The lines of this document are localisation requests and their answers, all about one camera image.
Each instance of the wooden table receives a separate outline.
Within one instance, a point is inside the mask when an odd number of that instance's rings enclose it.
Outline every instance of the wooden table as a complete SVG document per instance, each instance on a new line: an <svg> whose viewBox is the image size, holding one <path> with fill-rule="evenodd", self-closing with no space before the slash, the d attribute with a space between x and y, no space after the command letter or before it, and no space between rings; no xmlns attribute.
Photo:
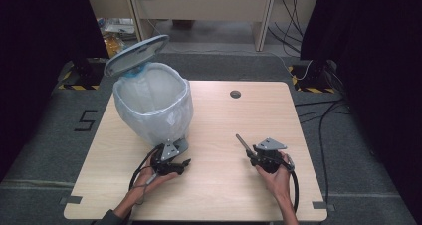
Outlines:
<svg viewBox="0 0 422 225"><path fill-rule="evenodd" d="M322 221L325 209L298 116L284 83L192 81L194 116L189 149L175 161L191 158L185 172L146 196L135 206L134 220L278 221L279 207L236 138L248 144L271 137L291 155L300 186L298 219ZM233 99L232 91L241 96ZM113 97L106 107L72 196L68 219L100 219L127 191L134 170L151 147L119 117ZM291 182L292 198L294 197Z"/></svg>

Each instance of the plastic bag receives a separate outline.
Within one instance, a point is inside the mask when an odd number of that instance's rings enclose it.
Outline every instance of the plastic bag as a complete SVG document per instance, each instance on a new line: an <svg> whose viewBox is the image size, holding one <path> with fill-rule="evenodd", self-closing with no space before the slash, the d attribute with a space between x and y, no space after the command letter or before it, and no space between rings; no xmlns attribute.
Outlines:
<svg viewBox="0 0 422 225"><path fill-rule="evenodd" d="M121 119L152 146L184 138L193 117L189 82L161 63L137 70L113 86Z"/></svg>

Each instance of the sleeve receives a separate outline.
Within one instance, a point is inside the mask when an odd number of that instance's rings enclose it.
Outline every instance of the sleeve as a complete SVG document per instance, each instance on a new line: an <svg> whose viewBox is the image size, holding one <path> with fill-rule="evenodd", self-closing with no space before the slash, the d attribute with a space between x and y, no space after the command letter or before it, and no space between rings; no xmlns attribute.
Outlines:
<svg viewBox="0 0 422 225"><path fill-rule="evenodd" d="M117 217L112 210L109 210L102 220L98 221L96 225L120 225L123 223L123 219Z"/></svg>

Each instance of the white lid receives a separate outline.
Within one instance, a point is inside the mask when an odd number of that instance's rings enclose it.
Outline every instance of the white lid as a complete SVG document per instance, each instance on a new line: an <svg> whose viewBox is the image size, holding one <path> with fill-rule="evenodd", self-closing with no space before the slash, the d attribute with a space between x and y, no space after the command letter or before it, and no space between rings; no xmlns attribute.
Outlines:
<svg viewBox="0 0 422 225"><path fill-rule="evenodd" d="M105 75L114 76L150 61L168 43L168 35L143 40L112 57L105 64Z"/></svg>

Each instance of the person's left hand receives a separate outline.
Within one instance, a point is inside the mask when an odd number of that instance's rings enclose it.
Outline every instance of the person's left hand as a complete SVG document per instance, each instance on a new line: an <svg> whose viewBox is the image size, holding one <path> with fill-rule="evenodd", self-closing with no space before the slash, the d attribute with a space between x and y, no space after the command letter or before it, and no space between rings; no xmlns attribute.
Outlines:
<svg viewBox="0 0 422 225"><path fill-rule="evenodd" d="M130 212L131 208L143 197L145 194L159 187L164 182L178 176L176 172L169 173L165 176L157 175L152 182L146 184L152 176L155 176L154 170L150 167L150 158L146 161L144 168L139 172L133 187L127 192L126 196L121 200L120 204L114 209L113 213L120 217L125 218Z"/></svg>

